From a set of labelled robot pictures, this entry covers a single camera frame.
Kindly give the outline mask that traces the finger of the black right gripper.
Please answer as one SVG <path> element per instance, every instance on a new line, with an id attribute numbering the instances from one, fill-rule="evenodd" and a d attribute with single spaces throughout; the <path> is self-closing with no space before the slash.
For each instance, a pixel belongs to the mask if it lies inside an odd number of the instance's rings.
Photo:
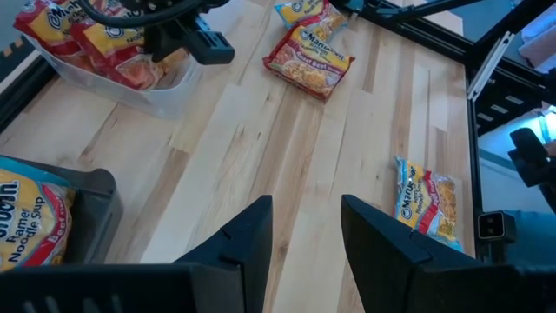
<path id="1" fill-rule="evenodd" d="M 235 49 L 218 31 L 189 31 L 184 43 L 190 55 L 202 65 L 228 64 L 235 57 Z"/>
<path id="2" fill-rule="evenodd" d="M 185 32 L 183 30 L 146 29 L 144 50 L 151 55 L 153 62 L 161 62 L 183 47 L 184 37 Z"/>

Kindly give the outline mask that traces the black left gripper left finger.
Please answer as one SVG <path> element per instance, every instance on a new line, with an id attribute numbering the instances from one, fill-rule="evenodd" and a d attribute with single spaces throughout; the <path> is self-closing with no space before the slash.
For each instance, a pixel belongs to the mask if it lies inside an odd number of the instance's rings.
<path id="1" fill-rule="evenodd" d="M 176 260 L 188 268 L 172 313 L 262 313 L 273 249 L 273 199 L 257 198 Z"/>

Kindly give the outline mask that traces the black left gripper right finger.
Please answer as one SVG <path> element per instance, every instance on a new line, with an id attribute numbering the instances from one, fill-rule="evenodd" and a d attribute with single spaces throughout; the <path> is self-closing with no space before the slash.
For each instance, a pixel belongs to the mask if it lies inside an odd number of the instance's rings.
<path id="1" fill-rule="evenodd" d="M 464 313 L 463 278 L 478 261 L 413 230 L 353 195 L 341 197 L 341 229 L 366 313 Z"/>

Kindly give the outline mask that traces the red Maruchan ramen packet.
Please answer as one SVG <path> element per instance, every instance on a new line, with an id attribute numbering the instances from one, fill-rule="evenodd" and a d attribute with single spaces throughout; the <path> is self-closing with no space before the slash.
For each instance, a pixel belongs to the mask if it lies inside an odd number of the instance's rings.
<path id="1" fill-rule="evenodd" d="M 293 26 L 263 65 L 284 81 L 327 101 L 355 57 L 344 56 L 302 23 Z"/>
<path id="2" fill-rule="evenodd" d="M 17 14 L 13 26 L 34 38 L 51 55 L 76 63 L 83 49 L 70 34 L 70 18 L 81 11 L 77 0 L 29 0 Z"/>
<path id="3" fill-rule="evenodd" d="M 96 71 L 133 90 L 150 90 L 167 70 L 144 49 L 143 28 L 119 29 L 74 13 L 69 33 L 91 59 Z"/>

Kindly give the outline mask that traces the blue Maruchan ramen packet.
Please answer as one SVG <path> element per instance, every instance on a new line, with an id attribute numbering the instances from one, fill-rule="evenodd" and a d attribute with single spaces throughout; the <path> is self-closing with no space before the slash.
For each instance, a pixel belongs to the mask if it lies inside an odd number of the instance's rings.
<path id="1" fill-rule="evenodd" d="M 60 264 L 75 197 L 67 180 L 0 156 L 0 272 Z"/>
<path id="2" fill-rule="evenodd" d="M 347 18 L 329 0 L 294 0 L 274 9 L 288 29 L 300 24 L 325 42 L 348 25 Z"/>
<path id="3" fill-rule="evenodd" d="M 456 185 L 416 163 L 397 156 L 397 200 L 394 218 L 413 230 L 459 252 L 464 249 L 457 236 Z"/>

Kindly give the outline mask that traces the clear plastic bin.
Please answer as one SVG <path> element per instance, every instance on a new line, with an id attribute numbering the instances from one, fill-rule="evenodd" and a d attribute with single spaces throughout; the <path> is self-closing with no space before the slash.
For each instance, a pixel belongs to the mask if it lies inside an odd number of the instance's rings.
<path id="1" fill-rule="evenodd" d="M 202 66 L 189 57 L 176 70 L 163 78 L 162 83 L 151 90 L 133 90 L 108 78 L 81 70 L 54 57 L 43 49 L 37 40 L 23 35 L 57 74 L 77 88 L 87 90 L 100 97 L 125 104 L 160 118 L 178 118 L 185 111 L 202 75 Z"/>

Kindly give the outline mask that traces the black striped-edge floor mat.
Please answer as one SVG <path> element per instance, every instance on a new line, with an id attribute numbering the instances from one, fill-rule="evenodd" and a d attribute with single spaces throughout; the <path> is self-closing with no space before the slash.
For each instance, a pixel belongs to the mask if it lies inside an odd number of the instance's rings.
<path id="1" fill-rule="evenodd" d="M 0 83 L 34 50 L 25 36 L 18 37 L 0 50 Z"/>

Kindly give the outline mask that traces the dark grey plastic bin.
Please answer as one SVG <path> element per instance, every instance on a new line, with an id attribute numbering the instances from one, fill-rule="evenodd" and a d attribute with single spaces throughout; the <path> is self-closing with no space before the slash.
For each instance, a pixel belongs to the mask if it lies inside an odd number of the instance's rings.
<path id="1" fill-rule="evenodd" d="M 79 264 L 103 263 L 123 213 L 122 201 L 112 174 L 105 169 L 80 171 L 20 158 L 17 161 L 59 176 L 77 189 L 71 208 L 73 224 L 63 261 Z"/>

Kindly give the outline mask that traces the black office chair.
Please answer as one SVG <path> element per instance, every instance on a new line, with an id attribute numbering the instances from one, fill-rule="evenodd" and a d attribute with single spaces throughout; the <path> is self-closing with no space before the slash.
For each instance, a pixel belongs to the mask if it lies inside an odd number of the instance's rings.
<path id="1" fill-rule="evenodd" d="M 556 213 L 556 156 L 550 156 L 546 147 L 529 128 L 510 134 L 515 146 L 508 152 L 524 184 L 538 187 L 549 207 Z"/>

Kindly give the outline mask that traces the white metal bar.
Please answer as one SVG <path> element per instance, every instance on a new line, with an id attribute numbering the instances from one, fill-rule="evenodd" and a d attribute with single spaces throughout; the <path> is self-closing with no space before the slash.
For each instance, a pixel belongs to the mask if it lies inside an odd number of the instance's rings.
<path id="1" fill-rule="evenodd" d="M 504 36 L 500 37 L 490 49 L 486 59 L 481 64 L 478 72 L 467 89 L 468 100 L 471 100 L 472 102 L 477 100 L 514 37 L 514 33 L 507 31 Z"/>

